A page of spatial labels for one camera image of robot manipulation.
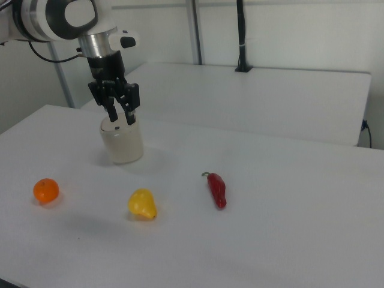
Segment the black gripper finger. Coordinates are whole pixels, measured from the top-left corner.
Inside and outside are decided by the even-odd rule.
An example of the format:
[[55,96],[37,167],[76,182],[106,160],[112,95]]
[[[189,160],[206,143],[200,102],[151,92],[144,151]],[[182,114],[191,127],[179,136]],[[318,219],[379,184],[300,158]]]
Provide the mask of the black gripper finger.
[[135,110],[140,106],[139,86],[126,80],[116,79],[117,101],[121,105],[128,125],[136,122]]
[[114,97],[110,95],[110,88],[102,80],[88,83],[88,88],[96,104],[105,109],[111,122],[115,122],[118,115],[114,106]]

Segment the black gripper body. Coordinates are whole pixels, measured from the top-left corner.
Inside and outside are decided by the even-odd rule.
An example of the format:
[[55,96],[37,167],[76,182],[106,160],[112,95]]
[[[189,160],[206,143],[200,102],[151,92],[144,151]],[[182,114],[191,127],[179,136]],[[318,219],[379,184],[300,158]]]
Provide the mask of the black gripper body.
[[94,78],[88,85],[116,81],[122,86],[125,84],[125,67],[120,51],[100,58],[87,58],[87,61]]

